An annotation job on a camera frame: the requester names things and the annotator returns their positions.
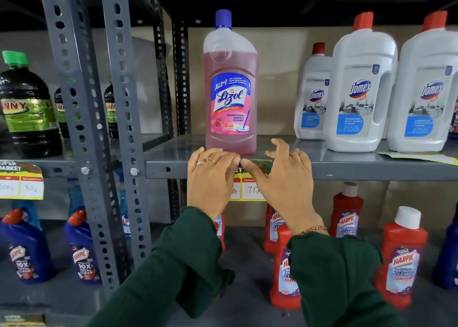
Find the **person's left hand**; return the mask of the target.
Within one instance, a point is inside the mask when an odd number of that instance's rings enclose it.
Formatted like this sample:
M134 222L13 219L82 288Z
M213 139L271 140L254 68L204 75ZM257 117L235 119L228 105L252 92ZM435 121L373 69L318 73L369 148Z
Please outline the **person's left hand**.
M187 164L188 207L195 207L212 221L224 211L233 192L233 180L190 180Z

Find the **person's right hand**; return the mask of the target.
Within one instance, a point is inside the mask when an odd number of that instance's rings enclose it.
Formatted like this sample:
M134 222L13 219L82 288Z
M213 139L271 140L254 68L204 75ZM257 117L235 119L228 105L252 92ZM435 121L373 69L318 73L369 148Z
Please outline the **person's right hand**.
M265 152L271 158L271 151ZM292 235L318 232L329 235L312 204L312 163L299 149L290 151L290 159L273 159L272 191L261 191L265 200L283 218Z

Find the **yellow shelf price tag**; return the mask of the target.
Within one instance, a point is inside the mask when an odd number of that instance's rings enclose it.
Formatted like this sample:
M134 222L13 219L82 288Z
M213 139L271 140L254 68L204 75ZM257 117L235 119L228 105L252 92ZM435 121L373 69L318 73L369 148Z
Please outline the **yellow shelf price tag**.
M47 327L44 314L0 312L0 327Z
M41 168L31 163L0 160L0 199L43 200Z
M261 159L251 160L264 175L269 176L272 168L272 160ZM230 201L235 202L257 202L265 201L261 191L259 190L255 179L252 175L241 167L237 168L234 175L233 192Z

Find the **person's right forearm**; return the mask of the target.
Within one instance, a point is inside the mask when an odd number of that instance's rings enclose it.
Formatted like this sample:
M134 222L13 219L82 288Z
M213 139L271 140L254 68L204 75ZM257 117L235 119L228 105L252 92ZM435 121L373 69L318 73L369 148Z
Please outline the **person's right forearm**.
M287 248L307 327L408 327L372 284L381 266L374 244L308 232Z

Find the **person's left forearm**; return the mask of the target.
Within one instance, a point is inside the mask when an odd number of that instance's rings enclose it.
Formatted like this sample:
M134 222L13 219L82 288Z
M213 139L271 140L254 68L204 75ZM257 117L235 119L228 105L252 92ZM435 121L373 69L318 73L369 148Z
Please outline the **person's left forearm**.
M165 327L177 306L200 317L232 284L214 221L186 207L86 327Z

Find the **small white cleaner bottle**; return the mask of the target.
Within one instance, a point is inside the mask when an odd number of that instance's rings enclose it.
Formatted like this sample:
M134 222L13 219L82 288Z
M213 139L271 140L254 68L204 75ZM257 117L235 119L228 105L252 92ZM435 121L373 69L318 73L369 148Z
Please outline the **small white cleaner bottle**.
M323 139L331 64L332 57L325 55L325 43L314 43L298 77L294 117L297 139Z

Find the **grey metal shelving rack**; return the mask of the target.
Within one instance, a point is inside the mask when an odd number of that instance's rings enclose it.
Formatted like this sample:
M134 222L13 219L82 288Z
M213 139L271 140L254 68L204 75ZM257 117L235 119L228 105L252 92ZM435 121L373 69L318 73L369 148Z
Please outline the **grey metal shelving rack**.
M98 14L104 15L103 2L99 1ZM124 173L123 161L127 160L122 159L120 139L115 146L118 150L111 150L109 144L88 2L91 0L0 0L1 19L9 21L2 12L12 10L21 18L27 16L42 26L47 25L54 59L51 70L57 73L69 117L73 165L72 168L69 163L60 166L63 161L57 157L37 162L44 163L47 177L78 175L85 206L89 208L89 225L95 231L96 257L102 264L102 286L79 283L72 277L69 265L63 267L62 261L58 262L60 272L42 284L9 284L7 279L0 283L0 312L41 313L47 327L85 326L135 265L131 251L132 231L131 239L127 240L119 207L119 190L124 188L127 192L127 182L131 178ZM133 84L134 87L125 85L129 91L120 95L122 103L129 108L132 108L136 80ZM139 105L139 115L128 115L130 124L121 125L125 129L131 127L132 137L132 132L141 131L140 114ZM162 136L159 133L140 134L144 149L153 148L154 144L161 143L160 139L165 140L165 133Z
M124 105L120 95L134 87L135 69L133 65L133 45L129 0L102 0L109 50L110 71L116 78L114 91L119 118L120 147L123 169L127 182L127 202L129 206L130 227L132 231L131 251L134 264L141 264L146 250L151 249L151 228L147 225L150 213L147 211L146 179L166 179L169 184L171 221L179 216L185 205L187 193L185 158L191 153L191 144L204 144L202 136L191 134L191 101L189 79L189 41L188 28L198 24L209 27L210 16L203 11L214 11L215 0L137 0L141 2L152 17L155 34L154 46L158 58L157 80L162 128L165 141L156 148L144 149L140 142L140 130L130 132L128 115L139 115L136 87L133 90L132 108ZM349 14L336 16L323 14L323 18L312 18L306 5L312 0L223 0L222 8L236 13L239 4L246 2L248 12L254 18L242 19L236 23L247 27L286 27L286 26L331 26L349 23ZM173 62L175 75L176 110L172 111L165 57L165 35L163 11L172 19ZM115 53L118 45L127 48L127 67L123 55ZM458 168L446 168L445 163L433 163L414 159L383 158L377 153L332 153L324 144L299 144L312 154L314 177L318 180L399 180L399 181L458 181ZM420 289L415 291L414 305L404 311L409 324L413 327L458 327L458 293L445 291L434 286L430 279L423 279Z

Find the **pink floor cleaner bottle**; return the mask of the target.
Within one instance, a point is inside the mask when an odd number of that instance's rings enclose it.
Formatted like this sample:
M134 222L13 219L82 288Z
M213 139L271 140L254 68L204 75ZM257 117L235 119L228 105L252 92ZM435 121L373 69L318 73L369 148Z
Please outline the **pink floor cleaner bottle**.
M203 44L206 148L253 154L257 135L258 53L232 30L232 13L215 13Z

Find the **brown cardboard back panel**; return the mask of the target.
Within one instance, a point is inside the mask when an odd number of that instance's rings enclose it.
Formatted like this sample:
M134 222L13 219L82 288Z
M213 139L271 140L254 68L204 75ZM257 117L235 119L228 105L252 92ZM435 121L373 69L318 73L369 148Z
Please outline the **brown cardboard back panel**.
M191 133L205 134L203 42L211 29L189 28ZM327 56L352 31L345 27L237 28L258 52L257 134L293 135L299 70L315 42L325 43Z

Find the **large white cleaner bottle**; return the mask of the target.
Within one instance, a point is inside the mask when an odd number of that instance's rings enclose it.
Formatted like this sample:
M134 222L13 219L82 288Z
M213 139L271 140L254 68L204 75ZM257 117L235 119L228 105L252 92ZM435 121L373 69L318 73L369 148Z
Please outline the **large white cleaner bottle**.
M394 152L439 152L458 96L458 31L448 12L428 14L401 50L391 96L387 145Z
M398 47L391 35L373 31L373 20L373 12L358 14L333 50L323 135L335 152L373 152L382 138Z

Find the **dark bottle with green label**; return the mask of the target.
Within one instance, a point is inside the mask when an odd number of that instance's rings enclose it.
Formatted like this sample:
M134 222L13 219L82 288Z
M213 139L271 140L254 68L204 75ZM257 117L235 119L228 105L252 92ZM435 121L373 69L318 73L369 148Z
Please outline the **dark bottle with green label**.
M108 125L108 132L112 139L119 139L119 131L117 124L116 108L115 108L115 99L112 82L109 83L109 86L104 91L104 102L105 102L105 112L106 112L106 121Z
M66 121L66 112L63 104L61 88L57 88L54 92L54 109L56 119L60 128L60 133L64 139L70 139L68 124Z

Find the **blue toilet cleaner bottle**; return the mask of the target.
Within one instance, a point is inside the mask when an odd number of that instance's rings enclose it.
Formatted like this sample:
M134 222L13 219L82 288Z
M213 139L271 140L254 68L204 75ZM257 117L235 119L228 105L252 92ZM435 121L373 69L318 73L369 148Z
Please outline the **blue toilet cleaner bottle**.
M43 231L23 219L23 209L13 209L0 222L0 233L8 245L8 256L17 277L25 284L38 284L55 273Z
M86 219L86 210L79 209L69 217L64 227L71 248L72 265L83 284L101 285L94 241Z

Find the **red labelled bottle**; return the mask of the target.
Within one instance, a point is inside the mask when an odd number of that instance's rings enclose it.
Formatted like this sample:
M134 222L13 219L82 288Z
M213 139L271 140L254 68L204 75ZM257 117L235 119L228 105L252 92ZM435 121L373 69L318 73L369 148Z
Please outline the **red labelled bottle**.
M458 140L458 97L455 102L453 116L448 133L449 140Z

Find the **dark bottle with green cap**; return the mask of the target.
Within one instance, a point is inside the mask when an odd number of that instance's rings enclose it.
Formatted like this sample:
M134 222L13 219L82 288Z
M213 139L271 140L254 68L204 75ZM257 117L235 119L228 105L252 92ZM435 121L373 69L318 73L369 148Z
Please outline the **dark bottle with green cap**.
M0 73L0 107L18 154L37 159L62 154L59 125L49 88L29 69L23 52L3 51L7 70Z

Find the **dark blue cleaner bottle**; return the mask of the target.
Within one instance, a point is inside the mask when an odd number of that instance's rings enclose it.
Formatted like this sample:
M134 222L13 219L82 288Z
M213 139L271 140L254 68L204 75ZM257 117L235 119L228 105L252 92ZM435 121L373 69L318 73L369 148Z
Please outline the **dark blue cleaner bottle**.
M458 290L458 202L453 220L446 230L432 282L446 290Z

